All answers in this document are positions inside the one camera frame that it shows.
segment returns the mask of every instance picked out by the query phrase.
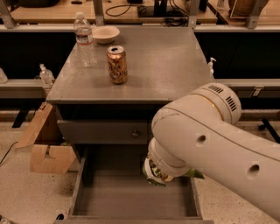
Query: open drawer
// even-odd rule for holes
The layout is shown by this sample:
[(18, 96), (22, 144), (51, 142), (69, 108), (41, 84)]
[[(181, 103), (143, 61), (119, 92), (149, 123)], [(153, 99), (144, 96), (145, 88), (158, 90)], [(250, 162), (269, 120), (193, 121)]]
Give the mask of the open drawer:
[(80, 163), (67, 220), (55, 223), (213, 224), (202, 220), (194, 182), (149, 185), (142, 174), (147, 145), (91, 145)]

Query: white bowl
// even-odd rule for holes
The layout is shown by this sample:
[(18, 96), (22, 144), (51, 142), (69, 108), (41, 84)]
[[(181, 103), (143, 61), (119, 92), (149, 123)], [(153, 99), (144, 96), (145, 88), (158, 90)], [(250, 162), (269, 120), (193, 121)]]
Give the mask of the white bowl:
[(99, 44), (109, 44), (113, 42), (119, 34), (120, 30), (111, 25), (93, 28), (93, 37)]

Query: metal post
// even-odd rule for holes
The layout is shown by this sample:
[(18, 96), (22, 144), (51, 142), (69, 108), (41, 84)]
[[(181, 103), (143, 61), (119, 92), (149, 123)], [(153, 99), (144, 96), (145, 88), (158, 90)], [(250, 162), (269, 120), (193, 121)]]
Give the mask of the metal post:
[(104, 12), (102, 0), (94, 0), (94, 13), (96, 26), (104, 25)]
[(261, 12), (267, 3), (266, 0), (255, 0), (255, 4), (252, 10), (252, 13), (249, 17), (249, 19), (246, 21), (246, 26), (249, 29), (254, 29), (257, 26), (257, 22), (259, 20), (259, 17), (261, 15)]
[(191, 0), (188, 27), (195, 28), (199, 12), (200, 0)]
[(6, 28), (12, 29), (16, 26), (16, 22), (8, 10), (5, 0), (0, 0), (0, 14)]

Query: desk drawer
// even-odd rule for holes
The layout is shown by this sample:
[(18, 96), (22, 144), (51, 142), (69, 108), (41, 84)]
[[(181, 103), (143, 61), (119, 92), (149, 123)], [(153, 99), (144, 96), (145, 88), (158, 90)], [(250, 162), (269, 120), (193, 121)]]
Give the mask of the desk drawer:
[(55, 223), (213, 224), (203, 221), (194, 182), (149, 185), (147, 145), (91, 145), (85, 150), (67, 220)]
[(58, 120), (71, 144), (147, 144), (147, 121)]

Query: drawer knob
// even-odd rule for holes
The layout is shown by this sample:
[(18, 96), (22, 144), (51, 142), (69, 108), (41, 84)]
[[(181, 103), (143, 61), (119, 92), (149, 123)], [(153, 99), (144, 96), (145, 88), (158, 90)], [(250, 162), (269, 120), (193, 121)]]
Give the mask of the drawer knob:
[(139, 131), (138, 130), (134, 130), (133, 132), (132, 132), (132, 134), (131, 134), (134, 138), (138, 138), (139, 136), (140, 136), (140, 133), (139, 133)]

